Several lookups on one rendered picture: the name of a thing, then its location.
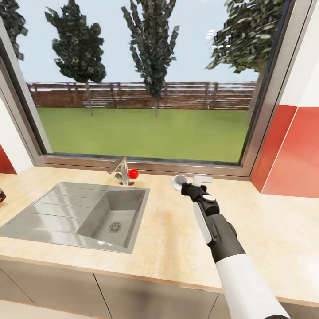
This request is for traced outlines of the coffee cup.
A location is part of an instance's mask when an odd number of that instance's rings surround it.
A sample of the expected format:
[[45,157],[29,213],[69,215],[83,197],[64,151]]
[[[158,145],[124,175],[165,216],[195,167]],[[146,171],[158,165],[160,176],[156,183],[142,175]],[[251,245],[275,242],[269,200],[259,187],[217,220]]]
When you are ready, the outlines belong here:
[[181,192],[182,189],[182,184],[187,183],[189,184],[189,180],[186,176],[184,175],[176,175],[176,176],[171,176],[169,181],[172,182],[172,186],[173,188],[178,191]]

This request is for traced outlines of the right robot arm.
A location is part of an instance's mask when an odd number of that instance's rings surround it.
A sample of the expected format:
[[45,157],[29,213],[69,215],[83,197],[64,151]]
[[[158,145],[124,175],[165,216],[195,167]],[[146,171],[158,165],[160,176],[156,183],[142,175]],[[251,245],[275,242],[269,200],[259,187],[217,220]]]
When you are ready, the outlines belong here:
[[216,264],[227,298],[231,319],[290,319],[249,260],[233,225],[219,214],[216,198],[200,183],[212,177],[195,176],[182,184],[181,195],[189,196],[199,228]]

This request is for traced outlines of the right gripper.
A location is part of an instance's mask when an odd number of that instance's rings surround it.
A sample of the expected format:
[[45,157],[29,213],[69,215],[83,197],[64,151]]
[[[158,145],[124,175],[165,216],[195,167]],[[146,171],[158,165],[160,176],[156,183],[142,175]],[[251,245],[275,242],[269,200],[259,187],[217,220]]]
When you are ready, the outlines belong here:
[[206,192],[207,187],[204,185],[200,185],[199,187],[193,186],[192,184],[184,183],[182,184],[181,195],[186,195],[191,198],[191,195],[194,191],[203,191]]

